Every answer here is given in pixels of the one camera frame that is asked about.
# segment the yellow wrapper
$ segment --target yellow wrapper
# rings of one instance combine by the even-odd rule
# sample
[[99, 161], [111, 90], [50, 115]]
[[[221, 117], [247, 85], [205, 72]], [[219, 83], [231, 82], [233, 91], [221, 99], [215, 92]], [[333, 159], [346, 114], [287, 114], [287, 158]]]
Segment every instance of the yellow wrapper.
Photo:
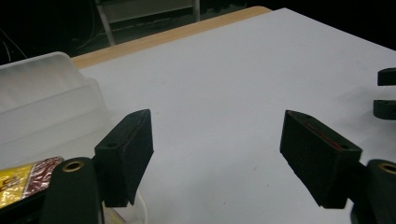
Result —
[[0, 171], [0, 208], [46, 189], [53, 169], [63, 160], [53, 157]]

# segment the chair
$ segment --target chair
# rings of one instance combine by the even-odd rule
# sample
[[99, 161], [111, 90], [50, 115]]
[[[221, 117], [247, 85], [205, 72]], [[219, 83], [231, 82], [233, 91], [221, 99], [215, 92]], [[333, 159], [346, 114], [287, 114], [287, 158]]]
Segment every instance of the chair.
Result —
[[200, 18], [199, 0], [95, 0], [110, 46], [116, 45], [110, 23], [192, 7], [195, 21]]

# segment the tabletop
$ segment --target tabletop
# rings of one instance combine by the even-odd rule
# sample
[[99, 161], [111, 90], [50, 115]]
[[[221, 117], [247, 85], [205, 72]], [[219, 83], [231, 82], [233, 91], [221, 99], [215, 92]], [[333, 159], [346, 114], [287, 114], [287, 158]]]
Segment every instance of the tabletop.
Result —
[[113, 122], [151, 110], [155, 152], [140, 186], [149, 223], [350, 223], [351, 202], [318, 207], [280, 154], [287, 109], [361, 147], [363, 164], [396, 161], [395, 123], [372, 112], [374, 99], [395, 97], [376, 73], [396, 52], [286, 8], [262, 13], [76, 63]]

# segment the clear plastic container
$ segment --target clear plastic container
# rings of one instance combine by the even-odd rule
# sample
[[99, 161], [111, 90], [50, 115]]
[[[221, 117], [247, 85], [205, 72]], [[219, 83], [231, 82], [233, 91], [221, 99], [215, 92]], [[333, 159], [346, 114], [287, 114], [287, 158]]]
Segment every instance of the clear plastic container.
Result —
[[[0, 169], [55, 156], [91, 158], [113, 126], [97, 82], [66, 54], [0, 66]], [[127, 223], [147, 223], [137, 196]]]

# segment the dark floor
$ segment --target dark floor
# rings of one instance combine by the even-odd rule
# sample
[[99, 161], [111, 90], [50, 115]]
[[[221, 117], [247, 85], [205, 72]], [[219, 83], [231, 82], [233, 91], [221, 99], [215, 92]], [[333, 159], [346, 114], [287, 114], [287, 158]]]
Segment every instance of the dark floor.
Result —
[[[209, 9], [205, 14], [201, 15], [201, 21], [214, 18], [227, 13], [235, 12], [246, 8], [245, 5], [229, 5], [228, 8], [215, 11]], [[169, 16], [162, 15], [161, 17], [153, 18], [152, 20], [130, 20], [111, 24], [113, 35], [117, 44], [135, 40], [148, 35], [155, 35], [160, 32], [171, 30], [183, 25], [195, 22], [194, 17], [190, 13], [180, 12], [181, 15], [169, 14]], [[75, 55], [89, 53], [98, 49], [108, 48], [106, 33], [103, 30], [98, 31], [97, 35], [93, 36], [86, 43], [81, 44], [76, 48]]]

